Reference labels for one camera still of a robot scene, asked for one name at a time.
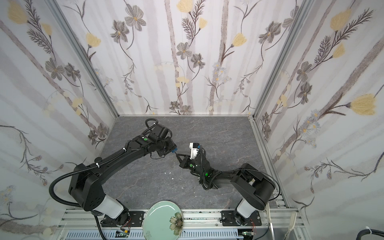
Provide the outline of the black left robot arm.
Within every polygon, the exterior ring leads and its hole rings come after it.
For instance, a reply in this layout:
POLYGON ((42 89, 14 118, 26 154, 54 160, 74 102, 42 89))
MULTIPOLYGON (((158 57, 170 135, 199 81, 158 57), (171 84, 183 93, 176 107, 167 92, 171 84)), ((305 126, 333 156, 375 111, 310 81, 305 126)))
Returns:
POLYGON ((146 120, 150 121, 154 123, 146 125, 147 129, 129 140, 120 151, 89 166, 80 164, 74 169, 79 173, 71 177, 69 194, 84 211, 103 214, 116 226, 123 226, 131 219, 129 210, 122 203, 105 194, 103 184, 135 160, 153 152, 165 157, 177 149, 172 131, 156 119, 146 120))

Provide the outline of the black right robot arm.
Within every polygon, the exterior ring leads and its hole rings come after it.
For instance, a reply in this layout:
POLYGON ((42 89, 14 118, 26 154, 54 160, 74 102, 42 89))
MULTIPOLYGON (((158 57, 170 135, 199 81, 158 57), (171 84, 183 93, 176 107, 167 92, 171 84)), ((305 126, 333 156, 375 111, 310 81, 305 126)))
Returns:
POLYGON ((231 171, 220 171, 211 167, 206 158, 206 151, 200 149, 196 155, 176 154, 180 167, 190 170, 198 177, 204 190, 218 190, 223 187, 234 187, 242 196, 235 210, 228 216, 222 216, 224 224, 249 226, 256 221, 256 211, 265 210, 277 187, 272 177, 258 171, 250 164, 231 171))

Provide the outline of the green floral plate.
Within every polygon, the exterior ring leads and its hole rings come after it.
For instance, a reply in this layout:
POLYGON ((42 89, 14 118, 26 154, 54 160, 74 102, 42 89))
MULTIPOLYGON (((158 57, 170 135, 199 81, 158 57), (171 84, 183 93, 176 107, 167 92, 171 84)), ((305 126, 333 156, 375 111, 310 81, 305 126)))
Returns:
POLYGON ((184 218, 178 205, 160 201, 147 212, 143 221, 146 240, 177 240, 183 231, 184 218))

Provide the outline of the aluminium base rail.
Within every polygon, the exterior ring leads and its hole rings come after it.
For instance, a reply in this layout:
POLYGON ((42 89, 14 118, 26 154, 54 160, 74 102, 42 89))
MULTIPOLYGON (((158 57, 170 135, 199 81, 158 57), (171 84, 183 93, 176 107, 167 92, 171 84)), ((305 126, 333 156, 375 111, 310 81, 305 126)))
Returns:
POLYGON ((232 210, 170 209, 150 214, 134 210, 123 227, 114 227, 107 217, 94 218, 80 210, 67 210, 55 240, 308 240, 304 221, 296 209, 255 211, 248 223, 235 221, 232 210))

